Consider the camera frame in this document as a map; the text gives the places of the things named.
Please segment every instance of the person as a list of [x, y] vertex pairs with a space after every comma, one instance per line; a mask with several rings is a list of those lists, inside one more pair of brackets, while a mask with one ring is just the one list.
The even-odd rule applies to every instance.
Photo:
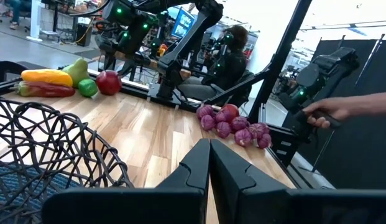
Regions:
[[9, 3], [13, 9], [10, 28], [16, 30], [19, 27], [20, 11], [29, 11], [31, 9], [31, 0], [9, 0], [7, 3]]
[[303, 109], [308, 115], [308, 123], [319, 128], [328, 128], [330, 123], [324, 117], [316, 119], [312, 116], [316, 110], [324, 111], [338, 121], [351, 116], [386, 114], [386, 93], [327, 98]]
[[200, 79], [190, 77], [178, 86], [179, 90], [188, 98], [205, 100], [216, 96], [216, 90], [210, 87], [215, 84], [223, 90], [230, 89], [242, 77], [246, 69], [246, 57], [243, 48], [248, 41], [248, 31], [243, 26], [233, 26], [223, 31], [223, 34], [230, 32], [234, 39], [228, 45], [229, 52], [225, 57], [223, 72], [214, 76]]

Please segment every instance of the yellow bell pepper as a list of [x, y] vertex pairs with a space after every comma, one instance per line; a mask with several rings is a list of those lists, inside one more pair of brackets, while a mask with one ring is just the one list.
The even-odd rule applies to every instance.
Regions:
[[73, 86], [73, 79], [69, 74], [56, 69], [24, 70], [21, 78], [29, 82], [45, 82], [57, 85]]

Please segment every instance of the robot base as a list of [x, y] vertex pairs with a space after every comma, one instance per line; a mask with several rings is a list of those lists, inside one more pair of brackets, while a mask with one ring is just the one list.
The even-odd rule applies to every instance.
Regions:
[[[165, 99], [157, 96], [159, 89], [160, 89], [160, 84], [156, 83], [151, 85], [149, 92], [147, 94], [147, 101], [152, 101], [154, 103], [170, 106], [175, 110], [179, 109], [179, 106], [181, 105], [181, 101], [175, 95], [172, 95], [172, 99]], [[174, 90], [174, 92], [180, 98], [180, 92], [178, 90]]]

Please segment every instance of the black handle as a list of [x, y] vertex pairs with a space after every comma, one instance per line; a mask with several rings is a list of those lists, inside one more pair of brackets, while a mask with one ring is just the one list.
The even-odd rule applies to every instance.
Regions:
[[315, 111], [313, 113], [313, 116], [318, 119], [320, 117], [323, 117], [325, 118], [325, 120], [329, 121], [330, 125], [329, 127], [330, 128], [333, 128], [333, 129], [336, 129], [336, 128], [339, 128], [341, 126], [341, 122], [338, 121], [337, 119], [333, 118], [332, 116], [322, 112], [322, 111]]

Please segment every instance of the bell pepper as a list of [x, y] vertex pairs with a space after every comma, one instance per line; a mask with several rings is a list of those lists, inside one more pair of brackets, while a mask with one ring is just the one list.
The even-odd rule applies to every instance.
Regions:
[[21, 78], [29, 82], [45, 82], [51, 84], [73, 86], [73, 79], [69, 74], [56, 69], [24, 70]]
[[87, 78], [79, 82], [78, 91], [85, 97], [92, 97], [93, 95], [97, 94], [99, 90], [96, 83], [93, 80]]
[[28, 81], [15, 84], [13, 90], [20, 96], [40, 97], [68, 97], [75, 93], [75, 90], [70, 86]]

